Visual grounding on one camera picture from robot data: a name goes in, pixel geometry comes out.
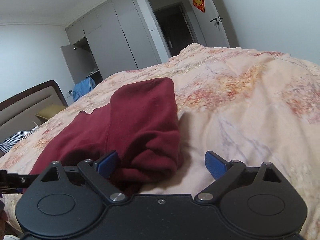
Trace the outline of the dark red long-sleeve shirt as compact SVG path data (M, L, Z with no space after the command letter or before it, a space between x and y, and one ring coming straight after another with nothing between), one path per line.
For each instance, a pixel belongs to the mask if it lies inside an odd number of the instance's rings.
M55 160L74 166L112 151L119 163L110 182L126 194L177 172L183 155L172 79L124 85L106 106L80 112L44 148L31 173L41 173Z

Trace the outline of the blue clothing pile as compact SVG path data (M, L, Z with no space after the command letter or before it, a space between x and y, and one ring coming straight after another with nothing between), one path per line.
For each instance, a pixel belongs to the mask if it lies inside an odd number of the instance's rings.
M76 102L82 96L86 95L95 88L95 81L91 77L87 77L77 83L73 89L73 101Z

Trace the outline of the black white houndstooth pillow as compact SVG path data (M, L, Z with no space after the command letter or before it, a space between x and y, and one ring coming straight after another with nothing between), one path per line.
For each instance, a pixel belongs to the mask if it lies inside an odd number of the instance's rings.
M19 131L7 139L5 139L3 142L1 142L1 151L4 153L7 153L10 151L10 149L15 146L18 142L20 142L22 139L27 137L32 131Z

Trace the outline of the floral peach quilt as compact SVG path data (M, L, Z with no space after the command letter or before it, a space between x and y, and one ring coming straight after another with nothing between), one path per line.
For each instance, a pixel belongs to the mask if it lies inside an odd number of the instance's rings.
M307 204L303 237L319 239L319 66L280 52L193 43L166 63L113 74L15 145L1 169L29 173L80 111L108 104L123 85L159 77L174 82L184 164L142 193L198 193L213 182L208 150L250 166L269 161Z

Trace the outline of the beige padded wooden headboard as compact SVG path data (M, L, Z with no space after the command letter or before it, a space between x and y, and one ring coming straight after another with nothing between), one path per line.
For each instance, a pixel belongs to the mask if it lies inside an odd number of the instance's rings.
M37 117L39 111L50 105L68 107L60 87L49 80L1 102L1 141L19 131L31 131L44 120Z

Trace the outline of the olive yellow pillow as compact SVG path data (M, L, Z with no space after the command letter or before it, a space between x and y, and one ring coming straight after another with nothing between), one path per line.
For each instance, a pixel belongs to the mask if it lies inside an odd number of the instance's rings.
M61 111L65 110L67 107L63 105L49 105L45 107L44 109L40 110L35 116L42 122L47 122L52 117L57 115L57 113L60 113Z

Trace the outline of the open grey wardrobe door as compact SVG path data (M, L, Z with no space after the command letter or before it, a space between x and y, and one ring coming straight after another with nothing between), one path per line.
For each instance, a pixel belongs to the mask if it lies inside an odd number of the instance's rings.
M98 70L91 52L73 45L61 46L61 51L75 84Z

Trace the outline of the grey built-in wardrobe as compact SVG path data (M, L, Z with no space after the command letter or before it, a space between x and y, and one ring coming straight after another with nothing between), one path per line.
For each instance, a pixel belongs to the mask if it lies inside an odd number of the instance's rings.
M101 80L161 62L136 0L108 0L66 28L70 44L92 53Z

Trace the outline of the white room door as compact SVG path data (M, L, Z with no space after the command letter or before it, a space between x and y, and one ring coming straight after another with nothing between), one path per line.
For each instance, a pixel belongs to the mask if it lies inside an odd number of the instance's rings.
M193 6L193 1L189 0L193 12L197 18L199 26L204 36L207 47L228 47L229 42L224 27L219 31L210 20L219 16L213 0L204 0L205 13Z

